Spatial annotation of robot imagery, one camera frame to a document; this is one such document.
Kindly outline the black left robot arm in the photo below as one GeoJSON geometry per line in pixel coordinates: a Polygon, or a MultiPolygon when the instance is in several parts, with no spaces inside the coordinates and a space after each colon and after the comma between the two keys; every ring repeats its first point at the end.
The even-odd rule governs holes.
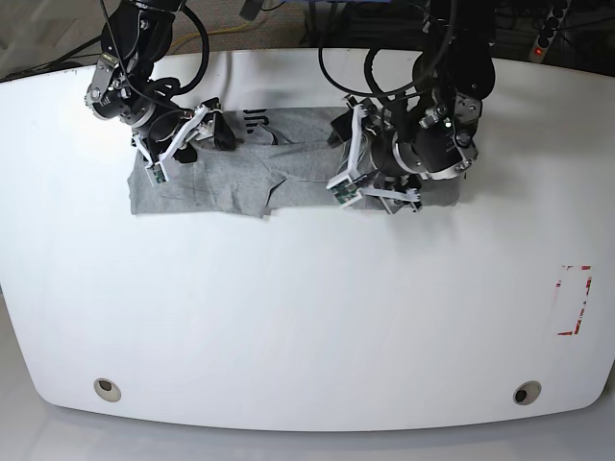
{"type": "Polygon", "coordinates": [[[409,83],[385,91],[377,83],[370,49],[364,59],[365,91],[326,80],[345,94],[347,111],[332,121],[345,158],[327,189],[342,207],[453,206],[460,180],[477,162],[484,100],[493,91],[495,37],[492,1],[429,1],[427,35],[409,83]]]}

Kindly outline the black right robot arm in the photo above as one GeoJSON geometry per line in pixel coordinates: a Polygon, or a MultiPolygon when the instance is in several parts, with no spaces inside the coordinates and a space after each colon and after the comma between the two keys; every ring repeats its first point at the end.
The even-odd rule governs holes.
{"type": "Polygon", "coordinates": [[[114,13],[108,13],[104,2],[100,7],[105,17],[102,52],[85,97],[94,115],[102,120],[117,118],[129,126],[132,145],[147,165],[157,163],[174,141],[179,145],[170,157],[182,164],[197,160],[190,144],[201,139],[212,138],[216,149],[233,151],[237,139],[217,98],[202,104],[203,119],[180,137],[197,110],[183,108],[173,99],[194,90],[209,67],[209,35],[195,12],[184,1],[122,1],[114,13]],[[171,47],[179,12],[196,26],[201,39],[199,67],[185,85],[174,77],[151,78],[155,63],[171,47]]]}

